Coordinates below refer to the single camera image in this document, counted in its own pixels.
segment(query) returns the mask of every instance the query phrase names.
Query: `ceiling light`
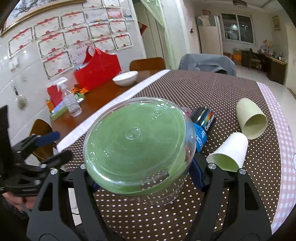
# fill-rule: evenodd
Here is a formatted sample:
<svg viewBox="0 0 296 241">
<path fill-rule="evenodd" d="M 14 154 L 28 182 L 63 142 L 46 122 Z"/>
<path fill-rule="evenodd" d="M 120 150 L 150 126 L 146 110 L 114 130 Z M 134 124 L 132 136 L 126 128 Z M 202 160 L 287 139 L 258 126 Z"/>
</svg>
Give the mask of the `ceiling light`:
<svg viewBox="0 0 296 241">
<path fill-rule="evenodd" d="M 239 8 L 245 8 L 248 7 L 247 3 L 242 0 L 234 0 L 233 5 Z"/>
</svg>

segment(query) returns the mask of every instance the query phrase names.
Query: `white floor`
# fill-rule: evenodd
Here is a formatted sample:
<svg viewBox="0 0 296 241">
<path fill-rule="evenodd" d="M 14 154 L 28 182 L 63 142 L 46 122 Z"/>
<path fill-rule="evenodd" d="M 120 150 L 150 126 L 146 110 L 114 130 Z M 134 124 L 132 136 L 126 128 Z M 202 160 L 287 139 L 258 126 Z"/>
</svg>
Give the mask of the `white floor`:
<svg viewBox="0 0 296 241">
<path fill-rule="evenodd" d="M 263 83 L 269 87 L 277 101 L 279 102 L 284 116 L 290 125 L 294 141 L 296 141 L 296 99 L 290 93 L 290 91 L 283 85 L 276 82 L 270 81 L 266 73 L 259 72 L 253 69 L 248 70 L 248 68 L 242 66 L 236 66 L 237 76 L 243 77 L 249 80 L 254 80 Z"/>
</svg>

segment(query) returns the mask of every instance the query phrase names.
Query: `green curtain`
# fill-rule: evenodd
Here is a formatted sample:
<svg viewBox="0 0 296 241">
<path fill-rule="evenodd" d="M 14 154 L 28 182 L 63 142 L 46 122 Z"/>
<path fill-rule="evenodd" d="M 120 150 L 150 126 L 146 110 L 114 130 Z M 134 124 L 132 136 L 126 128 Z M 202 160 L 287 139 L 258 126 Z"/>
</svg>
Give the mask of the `green curtain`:
<svg viewBox="0 0 296 241">
<path fill-rule="evenodd" d="M 168 50 L 168 59 L 166 60 L 166 65 L 168 69 L 176 69 L 174 61 L 174 52 L 172 45 L 170 43 L 170 36 L 168 29 L 165 23 L 165 17 L 163 15 L 162 6 L 160 0 L 141 0 L 147 10 L 151 15 L 156 19 L 156 21 L 164 28 L 165 30 L 165 44 Z"/>
</svg>

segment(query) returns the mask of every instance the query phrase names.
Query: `green lid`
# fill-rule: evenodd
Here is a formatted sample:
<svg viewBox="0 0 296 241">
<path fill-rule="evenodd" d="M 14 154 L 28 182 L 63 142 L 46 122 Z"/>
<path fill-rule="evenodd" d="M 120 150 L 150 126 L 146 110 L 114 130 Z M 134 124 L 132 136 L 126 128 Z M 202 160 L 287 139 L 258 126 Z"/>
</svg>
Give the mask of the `green lid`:
<svg viewBox="0 0 296 241">
<path fill-rule="evenodd" d="M 118 194 L 145 195 L 165 188 L 189 165 L 186 152 L 194 153 L 193 127 L 194 147 L 185 147 L 186 125 L 185 113 L 166 100 L 119 103 L 87 133 L 83 147 L 87 171 L 101 187 Z"/>
</svg>

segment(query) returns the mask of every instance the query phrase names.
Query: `bag handle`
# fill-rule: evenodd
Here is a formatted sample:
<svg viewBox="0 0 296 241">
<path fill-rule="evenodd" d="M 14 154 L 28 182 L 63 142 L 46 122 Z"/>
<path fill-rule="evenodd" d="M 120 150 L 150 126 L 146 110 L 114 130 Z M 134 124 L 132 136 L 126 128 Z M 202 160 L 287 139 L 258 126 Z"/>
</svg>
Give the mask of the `bag handle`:
<svg viewBox="0 0 296 241">
<path fill-rule="evenodd" d="M 85 56 L 85 59 L 83 61 L 83 64 L 89 62 L 96 54 L 99 54 L 99 55 L 102 55 L 102 52 L 97 48 L 97 47 L 92 47 L 95 49 L 95 52 L 94 52 L 94 55 L 92 56 L 90 53 L 89 53 L 89 47 L 92 47 L 92 46 L 87 46 L 87 49 L 86 49 L 86 56 Z"/>
</svg>

